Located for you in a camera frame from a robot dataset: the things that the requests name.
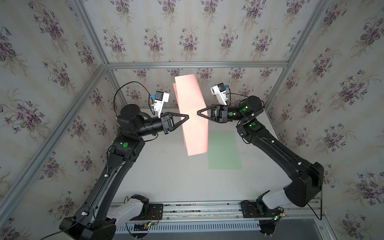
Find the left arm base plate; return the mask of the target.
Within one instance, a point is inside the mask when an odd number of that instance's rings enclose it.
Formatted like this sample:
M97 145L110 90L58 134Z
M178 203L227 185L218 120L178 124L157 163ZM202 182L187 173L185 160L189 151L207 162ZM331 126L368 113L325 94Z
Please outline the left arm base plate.
M163 218L163 211L163 204L144 205L141 214L138 217L132 218L131 221L158 221Z

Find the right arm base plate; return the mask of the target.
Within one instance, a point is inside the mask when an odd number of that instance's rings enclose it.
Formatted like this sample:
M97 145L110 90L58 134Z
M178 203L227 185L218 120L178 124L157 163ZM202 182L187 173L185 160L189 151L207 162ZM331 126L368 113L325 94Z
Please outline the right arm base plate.
M263 201L242 201L241 211L244 218L267 218L278 220L284 215L283 208L269 209Z

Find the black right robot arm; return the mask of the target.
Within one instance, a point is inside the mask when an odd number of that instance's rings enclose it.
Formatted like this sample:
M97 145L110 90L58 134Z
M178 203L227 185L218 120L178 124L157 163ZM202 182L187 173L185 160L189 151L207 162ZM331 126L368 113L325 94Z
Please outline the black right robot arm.
M198 116L224 124L236 121L236 129L246 144L252 144L267 154L290 178L286 186L267 191L256 200L258 214L265 216L279 207L293 204L305 207L323 190L324 167L310 163L277 140L257 117L264 111L263 102L250 96L235 107L212 105L197 111Z

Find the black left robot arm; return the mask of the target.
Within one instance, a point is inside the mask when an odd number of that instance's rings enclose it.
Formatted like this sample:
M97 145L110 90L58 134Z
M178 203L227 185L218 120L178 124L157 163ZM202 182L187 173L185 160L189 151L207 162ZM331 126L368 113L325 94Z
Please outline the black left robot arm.
M133 195L115 212L110 212L110 205L146 144L143 137L159 132L168 134L188 119L188 115L170 112L152 118L135 104L124 106L117 117L120 128L107 150L102 174L74 216L62 220L60 230L74 240L111 240L116 230L129 220L145 218L149 212L149 199L141 195Z

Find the pink paper sheet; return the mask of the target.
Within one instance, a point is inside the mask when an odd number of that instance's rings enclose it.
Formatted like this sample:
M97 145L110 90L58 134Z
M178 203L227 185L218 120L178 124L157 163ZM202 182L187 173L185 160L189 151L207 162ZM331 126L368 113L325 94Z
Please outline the pink paper sheet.
M189 156L204 154L208 151L209 123L197 114L207 106L196 76L175 77L174 89L180 114L189 116L182 124L187 153Z

